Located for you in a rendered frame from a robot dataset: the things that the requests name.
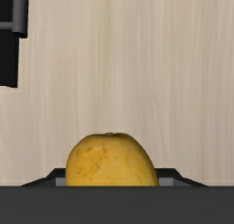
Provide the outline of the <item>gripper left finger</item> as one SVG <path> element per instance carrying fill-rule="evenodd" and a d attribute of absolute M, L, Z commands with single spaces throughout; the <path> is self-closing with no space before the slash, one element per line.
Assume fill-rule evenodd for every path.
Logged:
<path fill-rule="evenodd" d="M 64 168 L 53 169 L 46 177 L 25 184 L 25 187 L 64 187 L 66 171 Z"/>

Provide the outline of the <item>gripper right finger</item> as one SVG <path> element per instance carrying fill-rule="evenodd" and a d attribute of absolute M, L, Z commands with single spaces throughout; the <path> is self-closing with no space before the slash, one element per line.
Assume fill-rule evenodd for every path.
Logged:
<path fill-rule="evenodd" d="M 156 168 L 161 187 L 202 187 L 203 184 L 189 178 L 183 177 L 174 168 Z"/>

